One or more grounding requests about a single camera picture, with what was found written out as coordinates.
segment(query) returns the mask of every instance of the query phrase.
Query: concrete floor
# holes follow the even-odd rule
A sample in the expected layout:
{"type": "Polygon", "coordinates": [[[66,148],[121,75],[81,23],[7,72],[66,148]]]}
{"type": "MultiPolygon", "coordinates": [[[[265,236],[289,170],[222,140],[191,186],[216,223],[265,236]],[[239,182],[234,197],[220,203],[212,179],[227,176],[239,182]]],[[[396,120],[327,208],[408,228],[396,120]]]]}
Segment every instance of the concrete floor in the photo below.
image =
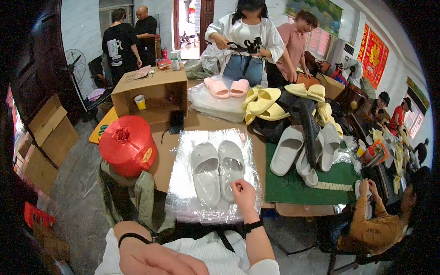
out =
{"type": "MultiPolygon", "coordinates": [[[[102,113],[98,113],[98,118],[102,118],[102,113]]],[[[59,169],[50,198],[41,194],[38,203],[40,209],[56,217],[55,232],[70,244],[70,265],[75,274],[94,274],[102,262],[105,236],[110,228],[104,216],[100,188],[98,185],[93,187],[99,177],[98,166],[102,160],[99,147],[88,141],[95,126],[93,121],[80,121],[76,125],[80,138],[59,169]]],[[[268,235],[282,243],[288,251],[298,251],[316,243],[316,229],[311,220],[269,217],[264,219],[264,223],[268,235]]],[[[286,256],[274,245],[273,248],[282,275],[327,273],[329,255],[318,248],[291,256],[286,256]]],[[[353,260],[354,256],[340,255],[336,268],[353,260]]],[[[344,274],[382,274],[387,264],[372,263],[344,274]]]]}

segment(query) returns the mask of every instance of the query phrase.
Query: door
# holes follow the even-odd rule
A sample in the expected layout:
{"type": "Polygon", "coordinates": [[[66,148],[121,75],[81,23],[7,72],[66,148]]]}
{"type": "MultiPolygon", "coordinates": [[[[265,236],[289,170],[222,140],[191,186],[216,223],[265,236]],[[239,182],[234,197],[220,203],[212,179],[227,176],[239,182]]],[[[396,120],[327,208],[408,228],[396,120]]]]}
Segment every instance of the door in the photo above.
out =
{"type": "Polygon", "coordinates": [[[200,55],[206,49],[205,33],[214,22],[214,0],[202,0],[200,3],[200,55]]]}
{"type": "Polygon", "coordinates": [[[18,59],[11,77],[11,90],[17,110],[28,126],[46,101],[59,93],[68,118],[75,124],[84,113],[67,66],[61,37],[61,0],[46,2],[18,59]]]}

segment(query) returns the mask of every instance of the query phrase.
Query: pink slipper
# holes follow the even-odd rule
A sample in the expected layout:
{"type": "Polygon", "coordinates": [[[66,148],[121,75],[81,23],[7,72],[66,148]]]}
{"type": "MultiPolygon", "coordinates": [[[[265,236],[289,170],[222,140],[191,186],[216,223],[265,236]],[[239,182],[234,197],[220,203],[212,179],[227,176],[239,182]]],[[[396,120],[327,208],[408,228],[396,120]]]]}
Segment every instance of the pink slipper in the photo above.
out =
{"type": "Polygon", "coordinates": [[[249,81],[246,79],[240,79],[239,81],[234,81],[231,86],[231,96],[244,96],[248,92],[249,81]]]}
{"type": "Polygon", "coordinates": [[[223,81],[215,81],[212,78],[207,77],[203,82],[205,83],[205,87],[214,97],[225,99],[230,96],[223,81]]]}

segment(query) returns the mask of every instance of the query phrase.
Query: white shirt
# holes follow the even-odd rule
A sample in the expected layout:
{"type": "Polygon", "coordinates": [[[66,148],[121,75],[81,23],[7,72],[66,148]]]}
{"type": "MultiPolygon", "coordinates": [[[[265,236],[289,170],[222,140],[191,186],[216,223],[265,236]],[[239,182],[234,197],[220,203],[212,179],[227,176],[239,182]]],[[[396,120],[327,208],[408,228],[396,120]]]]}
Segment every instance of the white shirt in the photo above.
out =
{"type": "MultiPolygon", "coordinates": [[[[191,238],[179,239],[163,246],[173,249],[181,254],[190,255],[202,260],[210,275],[279,275],[278,263],[274,260],[262,260],[249,268],[249,259],[246,254],[245,240],[233,231],[226,231],[225,236],[234,248],[234,252],[226,249],[215,232],[211,232],[203,238],[194,240],[191,238]]],[[[96,275],[122,275],[119,268],[118,243],[113,228],[106,236],[107,246],[103,256],[103,262],[95,271],[96,275]]]]}

